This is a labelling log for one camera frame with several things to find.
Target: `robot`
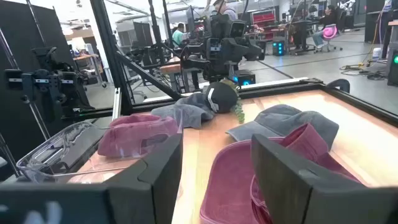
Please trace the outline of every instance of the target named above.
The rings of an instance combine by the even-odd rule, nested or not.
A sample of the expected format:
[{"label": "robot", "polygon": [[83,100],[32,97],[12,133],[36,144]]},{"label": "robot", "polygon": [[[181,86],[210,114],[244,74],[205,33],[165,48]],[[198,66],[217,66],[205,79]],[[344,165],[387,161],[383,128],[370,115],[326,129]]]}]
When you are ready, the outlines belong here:
[{"label": "robot", "polygon": [[347,16],[349,16],[351,14],[351,11],[353,10],[354,3],[355,3],[355,0],[349,0],[346,3],[339,2],[338,6],[340,7],[340,9],[346,11],[347,12]]}]

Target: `pink fabric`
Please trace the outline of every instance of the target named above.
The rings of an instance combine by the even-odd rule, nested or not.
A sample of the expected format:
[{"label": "pink fabric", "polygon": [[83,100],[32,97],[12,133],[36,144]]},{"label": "pink fabric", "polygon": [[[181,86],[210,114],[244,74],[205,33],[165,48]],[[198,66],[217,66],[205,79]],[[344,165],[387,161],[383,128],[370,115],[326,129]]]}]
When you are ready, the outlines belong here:
[{"label": "pink fabric", "polygon": [[[311,124],[304,124],[285,138],[270,140],[354,178],[329,156],[328,146]],[[254,178],[250,140],[231,144],[216,156],[201,205],[200,219],[202,224],[272,223]]]},{"label": "pink fabric", "polygon": [[[280,145],[293,150],[306,159],[337,172],[349,179],[359,182],[352,174],[332,158],[328,153],[326,142],[319,136],[311,124],[304,124],[289,136],[287,136]],[[252,178],[250,196],[252,198],[253,214],[259,224],[271,224],[266,202],[262,197],[256,176]]]},{"label": "pink fabric", "polygon": [[155,136],[171,136],[178,131],[177,122],[154,115],[130,115],[114,120],[98,144],[98,154],[107,157],[142,157],[156,144],[143,145]]},{"label": "pink fabric", "polygon": [[334,25],[334,27],[326,27],[323,30],[323,38],[328,40],[328,39],[333,39],[337,34],[337,27]]}]

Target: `black cap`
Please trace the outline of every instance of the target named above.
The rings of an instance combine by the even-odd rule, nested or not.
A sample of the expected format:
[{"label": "black cap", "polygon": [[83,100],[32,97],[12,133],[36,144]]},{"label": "black cap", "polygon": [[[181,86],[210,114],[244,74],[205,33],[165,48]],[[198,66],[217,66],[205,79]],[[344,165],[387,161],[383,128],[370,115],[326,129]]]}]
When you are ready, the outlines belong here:
[{"label": "black cap", "polygon": [[227,84],[214,82],[206,91],[208,106],[216,113],[229,113],[238,102],[236,92]]}]

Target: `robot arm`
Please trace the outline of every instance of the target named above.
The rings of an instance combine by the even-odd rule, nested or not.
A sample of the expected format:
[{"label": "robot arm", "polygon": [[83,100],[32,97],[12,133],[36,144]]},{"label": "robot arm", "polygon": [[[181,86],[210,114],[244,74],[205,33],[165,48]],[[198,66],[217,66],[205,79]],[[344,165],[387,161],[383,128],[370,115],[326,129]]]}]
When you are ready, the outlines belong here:
[{"label": "robot arm", "polygon": [[353,5],[355,3],[355,0],[349,0],[346,3],[340,3],[340,9],[344,9],[345,11],[351,11],[353,10]]}]

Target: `wooden tabletop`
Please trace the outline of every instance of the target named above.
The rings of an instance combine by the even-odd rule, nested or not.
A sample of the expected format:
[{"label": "wooden tabletop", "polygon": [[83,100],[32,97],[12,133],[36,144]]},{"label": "wooden tabletop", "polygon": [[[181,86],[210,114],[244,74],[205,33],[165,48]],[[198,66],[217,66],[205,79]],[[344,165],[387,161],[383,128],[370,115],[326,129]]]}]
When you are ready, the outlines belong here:
[{"label": "wooden tabletop", "polygon": [[[264,109],[279,104],[321,113],[340,125],[330,152],[337,162],[368,187],[398,186],[398,129],[390,124],[320,90],[247,99],[242,104],[246,123]],[[237,126],[236,115],[230,113],[216,115],[202,129],[184,129],[183,171],[173,223],[200,223],[211,165],[217,153],[234,142],[225,131]],[[96,154],[93,157],[90,166],[106,160]],[[121,161],[118,166],[132,163]]]},{"label": "wooden tabletop", "polygon": [[[179,62],[180,59],[178,57],[171,58],[168,62]],[[160,68],[160,72],[162,74],[171,74],[171,73],[179,73],[181,72],[181,65],[180,64],[175,64],[175,65],[165,65]]]},{"label": "wooden tabletop", "polygon": [[82,55],[82,56],[80,56],[80,57],[75,57],[75,58],[73,58],[73,60],[82,60],[82,59],[91,58],[91,57],[98,57],[98,55],[96,55],[96,54],[92,54],[92,55]]}]

